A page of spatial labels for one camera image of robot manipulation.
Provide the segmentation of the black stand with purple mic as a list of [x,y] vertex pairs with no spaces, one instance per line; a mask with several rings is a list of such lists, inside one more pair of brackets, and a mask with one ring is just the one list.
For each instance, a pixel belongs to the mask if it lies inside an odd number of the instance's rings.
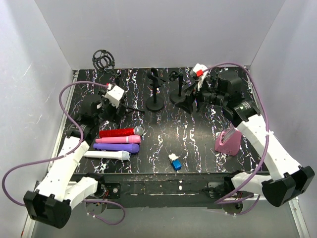
[[168,77],[169,81],[178,81],[178,88],[170,93],[169,99],[173,104],[179,103],[185,99],[182,88],[187,83],[184,82],[183,74],[176,71],[172,71]]

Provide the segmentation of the black round-base mic stand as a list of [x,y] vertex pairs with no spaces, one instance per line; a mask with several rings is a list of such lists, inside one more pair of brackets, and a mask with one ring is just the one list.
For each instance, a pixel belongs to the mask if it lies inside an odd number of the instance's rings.
[[147,78],[152,81],[152,96],[146,100],[146,108],[151,112],[159,112],[164,108],[164,99],[157,95],[157,90],[166,81],[159,77],[159,71],[154,67],[147,71]]

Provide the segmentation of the silver studio mic shock mount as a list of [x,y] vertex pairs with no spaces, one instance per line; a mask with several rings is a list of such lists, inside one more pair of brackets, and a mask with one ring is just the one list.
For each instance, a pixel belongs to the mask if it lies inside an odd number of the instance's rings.
[[144,134],[144,129],[140,126],[135,128],[120,128],[120,129],[111,129],[111,130],[100,130],[99,138],[105,137],[121,137],[121,136],[130,136],[130,135],[138,135],[141,136]]

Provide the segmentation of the pink handheld microphone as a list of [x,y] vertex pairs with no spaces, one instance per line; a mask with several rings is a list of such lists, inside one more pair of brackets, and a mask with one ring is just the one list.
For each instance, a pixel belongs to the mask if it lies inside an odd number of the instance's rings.
[[112,144],[139,144],[141,137],[139,135],[119,136],[119,137],[103,137],[97,138],[96,143],[112,143]]

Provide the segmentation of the purple handheld microphone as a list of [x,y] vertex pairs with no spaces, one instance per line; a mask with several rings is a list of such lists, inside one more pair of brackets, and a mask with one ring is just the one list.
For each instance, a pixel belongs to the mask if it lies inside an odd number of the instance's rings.
[[106,151],[126,151],[131,154],[139,152],[139,144],[111,144],[111,143],[94,143],[93,148]]

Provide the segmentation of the white handheld microphone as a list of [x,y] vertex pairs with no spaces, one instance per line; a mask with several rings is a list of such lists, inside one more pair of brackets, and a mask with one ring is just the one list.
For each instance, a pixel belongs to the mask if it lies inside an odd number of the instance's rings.
[[84,157],[126,161],[130,159],[130,153],[127,151],[87,151]]

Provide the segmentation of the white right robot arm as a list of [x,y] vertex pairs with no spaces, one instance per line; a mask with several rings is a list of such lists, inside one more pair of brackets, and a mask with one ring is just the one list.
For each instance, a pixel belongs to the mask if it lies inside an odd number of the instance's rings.
[[[217,201],[223,204],[228,197],[235,197],[241,191],[264,196],[273,206],[304,193],[312,182],[315,172],[310,166],[303,167],[280,144],[268,128],[268,120],[252,100],[241,92],[242,79],[236,72],[222,71],[215,77],[215,85],[205,82],[207,73],[199,69],[191,75],[195,83],[185,89],[185,99],[176,107],[188,113],[193,112],[193,103],[209,103],[220,106],[223,115],[232,123],[234,130],[242,133],[251,143],[261,160],[253,173],[236,171],[224,179],[224,195]],[[258,175],[265,165],[268,176]]]

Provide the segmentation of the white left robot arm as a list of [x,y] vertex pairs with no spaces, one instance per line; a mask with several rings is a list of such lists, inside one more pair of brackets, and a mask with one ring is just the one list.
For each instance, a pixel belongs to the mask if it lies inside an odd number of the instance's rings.
[[119,123],[126,112],[124,96],[92,94],[84,98],[80,112],[71,118],[69,128],[58,159],[34,191],[23,197],[31,219],[61,229],[68,222],[72,210],[87,197],[103,198],[112,195],[114,183],[87,173],[69,186],[80,160],[97,137],[103,120]]

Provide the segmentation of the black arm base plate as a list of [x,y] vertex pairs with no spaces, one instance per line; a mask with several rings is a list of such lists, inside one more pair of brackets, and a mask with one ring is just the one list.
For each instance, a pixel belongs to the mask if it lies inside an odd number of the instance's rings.
[[122,181],[110,185],[101,199],[116,202],[125,208],[234,208],[234,204],[215,204],[218,195],[210,191],[208,185],[206,180],[178,178]]

